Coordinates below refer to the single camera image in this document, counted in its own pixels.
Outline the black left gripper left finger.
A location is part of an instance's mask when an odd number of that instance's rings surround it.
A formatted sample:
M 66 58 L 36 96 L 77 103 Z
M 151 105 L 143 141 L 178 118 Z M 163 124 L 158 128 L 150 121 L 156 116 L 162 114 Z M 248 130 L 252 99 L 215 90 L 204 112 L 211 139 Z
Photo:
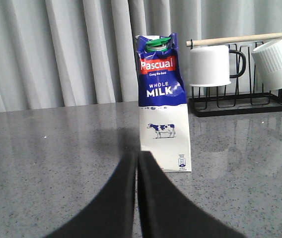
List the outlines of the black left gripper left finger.
M 126 153 L 93 200 L 48 238 L 131 238 L 137 156 Z

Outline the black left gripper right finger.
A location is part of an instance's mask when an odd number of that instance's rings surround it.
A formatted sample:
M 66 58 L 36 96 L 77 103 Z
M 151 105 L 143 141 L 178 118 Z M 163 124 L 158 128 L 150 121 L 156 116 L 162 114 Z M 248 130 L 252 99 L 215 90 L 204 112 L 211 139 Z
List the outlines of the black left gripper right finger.
M 153 155 L 138 154 L 138 204 L 145 238 L 242 238 L 177 189 Z

